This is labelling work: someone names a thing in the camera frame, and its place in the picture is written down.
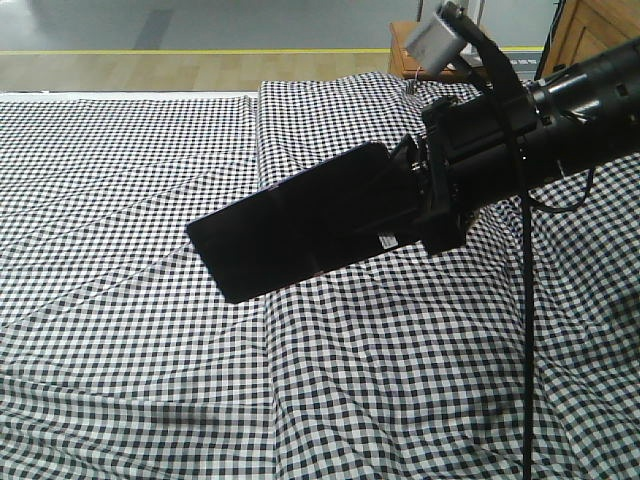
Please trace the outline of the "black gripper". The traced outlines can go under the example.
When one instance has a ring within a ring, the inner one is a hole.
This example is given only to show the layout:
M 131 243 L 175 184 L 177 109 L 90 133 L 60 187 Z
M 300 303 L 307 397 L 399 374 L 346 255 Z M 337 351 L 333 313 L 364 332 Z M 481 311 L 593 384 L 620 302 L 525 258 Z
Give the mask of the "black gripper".
M 518 193 L 518 142 L 537 117 L 527 94 L 501 99 L 491 91 L 466 103 L 443 97 L 421 112 L 426 136 L 407 134 L 389 153 L 384 175 L 414 175 L 420 203 L 411 221 L 425 250 L 463 246 L 475 212 Z

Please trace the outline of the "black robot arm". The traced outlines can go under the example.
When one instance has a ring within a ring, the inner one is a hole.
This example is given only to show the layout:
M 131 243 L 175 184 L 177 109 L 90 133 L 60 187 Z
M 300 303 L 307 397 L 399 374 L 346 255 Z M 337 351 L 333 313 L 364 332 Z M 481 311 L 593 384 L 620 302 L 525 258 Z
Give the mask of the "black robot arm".
M 529 85 L 509 80 L 465 103 L 426 106 L 417 173 L 425 203 L 412 226 L 430 254 L 465 244 L 493 203 L 639 150 L 639 41 Z

